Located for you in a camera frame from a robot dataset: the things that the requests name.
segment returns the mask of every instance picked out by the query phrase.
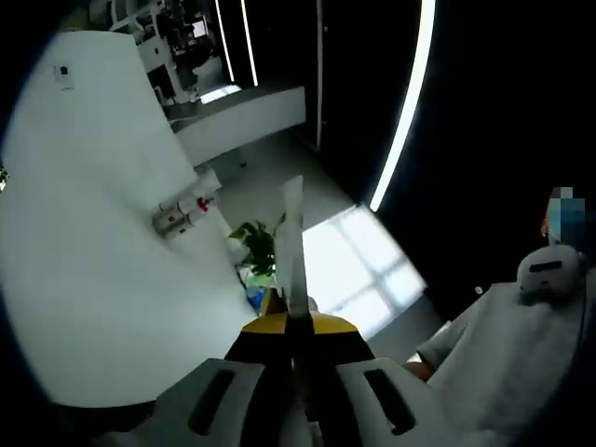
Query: potted plant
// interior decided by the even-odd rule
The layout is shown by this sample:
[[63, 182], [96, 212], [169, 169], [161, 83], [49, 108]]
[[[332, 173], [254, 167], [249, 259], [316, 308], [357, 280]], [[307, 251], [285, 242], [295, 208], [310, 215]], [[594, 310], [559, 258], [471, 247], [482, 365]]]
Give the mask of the potted plant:
[[251, 284], [245, 282], [247, 287], [256, 283], [259, 283], [259, 285], [272, 285], [275, 283], [275, 237], [279, 227], [285, 221], [286, 214], [283, 213], [271, 233], [267, 231], [265, 223], [255, 221], [254, 223], [243, 223], [230, 234], [231, 238], [239, 240], [248, 251], [239, 264], [239, 267], [248, 268], [252, 273]]

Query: floor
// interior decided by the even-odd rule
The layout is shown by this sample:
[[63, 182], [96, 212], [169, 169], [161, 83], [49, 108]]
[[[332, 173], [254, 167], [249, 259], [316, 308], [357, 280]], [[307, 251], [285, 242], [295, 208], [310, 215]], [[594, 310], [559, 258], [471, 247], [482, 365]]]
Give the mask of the floor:
[[308, 294], [321, 312], [356, 325], [378, 356], [404, 361], [442, 321], [424, 280], [367, 207], [357, 206], [290, 131], [218, 157], [219, 207], [232, 228], [281, 214], [280, 185], [305, 178]]
[[282, 213], [279, 187], [305, 178], [305, 229], [354, 206], [291, 130], [247, 144], [212, 160], [223, 184], [219, 207], [232, 228], [250, 220], [274, 224]]

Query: person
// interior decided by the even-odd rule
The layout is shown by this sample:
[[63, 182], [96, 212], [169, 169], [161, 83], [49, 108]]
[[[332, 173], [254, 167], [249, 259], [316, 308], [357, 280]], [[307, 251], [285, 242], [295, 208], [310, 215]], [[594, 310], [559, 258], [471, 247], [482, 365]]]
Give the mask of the person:
[[[557, 190], [549, 202], [544, 231], [550, 247], [528, 255], [518, 281], [494, 284], [418, 347], [420, 361], [404, 365], [437, 390], [454, 426], [473, 433], [478, 445], [510, 445], [516, 440], [555, 395], [581, 340], [596, 281], [596, 268], [590, 264], [596, 254], [589, 228], [593, 222], [585, 202], [564, 190]], [[523, 284], [538, 275], [533, 267], [555, 265], [537, 264], [536, 259], [555, 251], [576, 255], [579, 262], [573, 280], [573, 275], [561, 277], [573, 284], [565, 289], [566, 296], [555, 297], [552, 290], [558, 286], [557, 275], [566, 274], [561, 269], [539, 273], [545, 275], [539, 281], [544, 289], [524, 291]], [[545, 278], [554, 278], [555, 284], [547, 284]]]

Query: white shirt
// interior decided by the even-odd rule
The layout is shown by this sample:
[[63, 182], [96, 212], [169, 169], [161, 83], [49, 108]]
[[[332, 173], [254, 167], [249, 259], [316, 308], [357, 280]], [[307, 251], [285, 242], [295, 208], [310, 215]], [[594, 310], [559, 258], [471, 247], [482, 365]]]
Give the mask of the white shirt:
[[418, 348], [435, 370], [428, 384], [471, 444], [509, 444], [545, 406], [576, 351], [584, 293], [555, 308], [523, 304], [516, 283], [494, 284]]

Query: led light strip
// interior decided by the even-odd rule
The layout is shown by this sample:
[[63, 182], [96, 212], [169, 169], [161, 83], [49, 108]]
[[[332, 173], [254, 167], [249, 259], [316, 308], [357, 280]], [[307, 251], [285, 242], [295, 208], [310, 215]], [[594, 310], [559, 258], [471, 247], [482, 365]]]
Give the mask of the led light strip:
[[251, 60], [251, 71], [252, 71], [252, 84], [255, 87], [259, 85], [257, 80], [257, 71], [254, 69], [254, 58], [252, 57], [252, 45], [251, 45], [251, 33], [249, 33], [249, 21], [246, 18], [246, 6], [244, 0], [240, 0], [242, 4], [242, 18], [244, 19], [244, 33], [246, 33], [246, 43], [249, 46], [249, 59]]
[[389, 155], [381, 173], [379, 184], [371, 200], [371, 210], [377, 211], [383, 200], [383, 196], [389, 186], [395, 167], [398, 165], [401, 150], [406, 142], [410, 125], [412, 124], [413, 114], [416, 111], [422, 82], [427, 70], [428, 52], [430, 51], [430, 41], [432, 40], [432, 27], [435, 19], [435, 0], [422, 0], [420, 9], [420, 27], [418, 29], [418, 42], [416, 44], [416, 53], [413, 57], [412, 74], [410, 76], [410, 85], [406, 93], [406, 99], [403, 102], [398, 128], [391, 143]]
[[232, 63], [230, 62], [230, 55], [227, 53], [227, 44], [225, 43], [224, 23], [222, 22], [222, 14], [220, 13], [220, 2], [215, 0], [215, 9], [217, 10], [217, 20], [220, 22], [220, 30], [222, 30], [223, 52], [225, 53], [225, 61], [227, 62], [227, 71], [230, 72], [230, 80], [234, 82], [234, 72], [232, 71]]

